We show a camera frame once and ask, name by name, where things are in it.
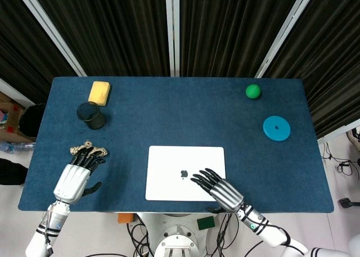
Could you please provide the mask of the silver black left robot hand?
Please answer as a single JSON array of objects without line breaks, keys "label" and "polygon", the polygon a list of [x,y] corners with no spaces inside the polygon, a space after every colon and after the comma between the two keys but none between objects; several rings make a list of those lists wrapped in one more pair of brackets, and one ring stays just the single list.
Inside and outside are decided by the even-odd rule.
[{"label": "silver black left robot hand", "polygon": [[90,176],[100,164],[104,164],[107,151],[93,146],[77,147],[70,150],[73,158],[66,165],[53,191],[56,200],[66,204],[76,203],[81,197],[95,193],[101,186],[97,182],[88,188]]}]

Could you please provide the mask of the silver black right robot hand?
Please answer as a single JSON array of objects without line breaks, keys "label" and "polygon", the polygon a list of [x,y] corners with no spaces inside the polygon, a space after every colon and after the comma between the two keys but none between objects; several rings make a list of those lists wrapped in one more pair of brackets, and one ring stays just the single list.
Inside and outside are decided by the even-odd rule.
[{"label": "silver black right robot hand", "polygon": [[191,181],[209,194],[228,213],[236,213],[244,203],[244,196],[214,170],[205,168],[194,174]]}]

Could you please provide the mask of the silver laptop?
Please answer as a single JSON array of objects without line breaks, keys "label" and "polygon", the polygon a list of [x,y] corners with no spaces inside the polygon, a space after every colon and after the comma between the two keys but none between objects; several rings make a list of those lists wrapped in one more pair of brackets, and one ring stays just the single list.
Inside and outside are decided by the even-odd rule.
[{"label": "silver laptop", "polygon": [[148,201],[214,201],[191,180],[200,170],[226,177],[222,147],[150,146],[145,198]]}]

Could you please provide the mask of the green box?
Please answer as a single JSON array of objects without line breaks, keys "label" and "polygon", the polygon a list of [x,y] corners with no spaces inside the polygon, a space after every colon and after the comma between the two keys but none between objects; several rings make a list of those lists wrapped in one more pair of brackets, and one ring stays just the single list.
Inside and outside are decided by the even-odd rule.
[{"label": "green box", "polygon": [[215,227],[215,220],[213,216],[198,218],[196,221],[200,231]]}]

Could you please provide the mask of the black bag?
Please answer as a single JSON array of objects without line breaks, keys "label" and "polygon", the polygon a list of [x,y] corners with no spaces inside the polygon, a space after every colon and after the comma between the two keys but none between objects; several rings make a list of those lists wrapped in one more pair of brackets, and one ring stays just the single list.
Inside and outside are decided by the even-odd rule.
[{"label": "black bag", "polygon": [[0,184],[21,185],[25,183],[28,169],[21,164],[0,158]]}]

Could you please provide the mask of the black mesh pen cup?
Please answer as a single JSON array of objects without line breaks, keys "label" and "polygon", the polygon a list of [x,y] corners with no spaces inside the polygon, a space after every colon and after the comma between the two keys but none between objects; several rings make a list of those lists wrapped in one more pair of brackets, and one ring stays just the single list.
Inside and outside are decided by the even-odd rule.
[{"label": "black mesh pen cup", "polygon": [[79,105],[76,114],[88,128],[93,130],[102,128],[106,122],[106,118],[101,112],[99,105],[92,101]]}]

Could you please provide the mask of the clear plastic bottle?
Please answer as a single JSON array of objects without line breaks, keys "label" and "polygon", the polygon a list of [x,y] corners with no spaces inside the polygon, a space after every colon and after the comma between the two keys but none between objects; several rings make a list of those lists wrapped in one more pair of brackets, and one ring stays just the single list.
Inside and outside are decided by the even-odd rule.
[{"label": "clear plastic bottle", "polygon": [[31,151],[35,148],[35,143],[8,143],[0,142],[0,151],[13,154],[15,152]]}]

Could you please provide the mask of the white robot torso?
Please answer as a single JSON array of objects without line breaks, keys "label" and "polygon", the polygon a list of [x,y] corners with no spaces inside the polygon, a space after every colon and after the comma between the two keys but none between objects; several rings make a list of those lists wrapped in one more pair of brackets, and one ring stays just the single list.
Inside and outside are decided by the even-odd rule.
[{"label": "white robot torso", "polygon": [[138,213],[145,224],[154,257],[205,257],[209,229],[200,231],[197,219],[215,214]]}]

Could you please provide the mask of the blue round disc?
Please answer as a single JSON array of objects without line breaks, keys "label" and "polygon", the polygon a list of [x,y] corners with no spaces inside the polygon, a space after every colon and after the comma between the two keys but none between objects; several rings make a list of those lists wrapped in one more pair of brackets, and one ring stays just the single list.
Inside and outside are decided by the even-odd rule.
[{"label": "blue round disc", "polygon": [[270,140],[282,142],[289,138],[291,128],[283,117],[269,116],[263,122],[263,132]]}]

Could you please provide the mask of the blue table cloth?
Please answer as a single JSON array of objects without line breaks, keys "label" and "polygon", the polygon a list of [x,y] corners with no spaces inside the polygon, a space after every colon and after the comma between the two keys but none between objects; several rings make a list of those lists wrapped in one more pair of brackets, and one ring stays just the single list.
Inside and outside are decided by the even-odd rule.
[{"label": "blue table cloth", "polygon": [[[54,78],[18,208],[44,211],[71,161],[70,148],[91,141],[107,149],[89,179],[101,182],[74,211],[203,213],[215,202],[148,201],[149,147],[224,149],[226,178],[261,213],[330,213],[334,209],[304,86],[299,79],[105,76],[111,84],[105,125],[77,117],[96,77]],[[257,84],[261,95],[246,96]],[[291,128],[282,142],[263,132],[269,116]]]}]

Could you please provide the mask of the green ball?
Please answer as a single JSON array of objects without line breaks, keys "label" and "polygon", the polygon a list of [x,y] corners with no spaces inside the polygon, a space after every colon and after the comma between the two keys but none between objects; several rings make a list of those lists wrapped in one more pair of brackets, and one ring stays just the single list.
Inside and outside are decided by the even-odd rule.
[{"label": "green ball", "polygon": [[250,84],[246,87],[245,93],[249,99],[257,99],[261,95],[261,87],[257,84]]}]

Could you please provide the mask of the black foot pedal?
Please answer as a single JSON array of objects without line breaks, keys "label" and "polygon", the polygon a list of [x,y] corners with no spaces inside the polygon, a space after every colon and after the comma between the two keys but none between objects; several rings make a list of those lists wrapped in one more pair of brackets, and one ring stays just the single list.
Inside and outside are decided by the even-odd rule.
[{"label": "black foot pedal", "polygon": [[344,209],[351,208],[351,207],[360,207],[360,202],[352,202],[349,198],[342,198],[338,201],[340,206]]}]

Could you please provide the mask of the black curtain panel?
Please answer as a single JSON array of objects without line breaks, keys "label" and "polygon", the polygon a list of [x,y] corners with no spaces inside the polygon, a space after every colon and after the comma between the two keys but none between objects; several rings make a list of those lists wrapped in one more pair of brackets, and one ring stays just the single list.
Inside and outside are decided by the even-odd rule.
[{"label": "black curtain panel", "polygon": [[180,75],[253,78],[296,0],[181,0]]},{"label": "black curtain panel", "polygon": [[89,76],[169,76],[165,0],[38,0]]},{"label": "black curtain panel", "polygon": [[55,77],[75,75],[23,1],[0,0],[0,79],[45,103]]},{"label": "black curtain panel", "polygon": [[360,119],[360,0],[310,0],[264,77],[302,80],[319,138]]}]

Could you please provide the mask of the white rounded object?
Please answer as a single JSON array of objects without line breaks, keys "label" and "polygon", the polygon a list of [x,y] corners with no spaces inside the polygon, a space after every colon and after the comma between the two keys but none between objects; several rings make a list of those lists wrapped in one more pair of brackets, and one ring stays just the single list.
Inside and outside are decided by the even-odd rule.
[{"label": "white rounded object", "polygon": [[360,153],[360,126],[347,131],[346,136]]}]

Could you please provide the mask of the white frame post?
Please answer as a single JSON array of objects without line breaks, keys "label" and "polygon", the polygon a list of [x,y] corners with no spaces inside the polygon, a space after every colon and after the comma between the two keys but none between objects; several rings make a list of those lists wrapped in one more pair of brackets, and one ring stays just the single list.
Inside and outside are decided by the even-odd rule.
[{"label": "white frame post", "polygon": [[180,76],[180,0],[165,0],[170,76]]},{"label": "white frame post", "polygon": [[255,79],[260,79],[265,75],[273,59],[276,57],[286,38],[289,36],[290,32],[294,28],[296,22],[299,20],[299,17],[302,15],[310,1],[311,0],[295,0],[291,10],[289,11],[289,14],[286,16],[285,21],[278,31],[262,63],[260,64],[260,67],[254,76]]},{"label": "white frame post", "polygon": [[77,76],[88,76],[38,0],[22,0]]}]

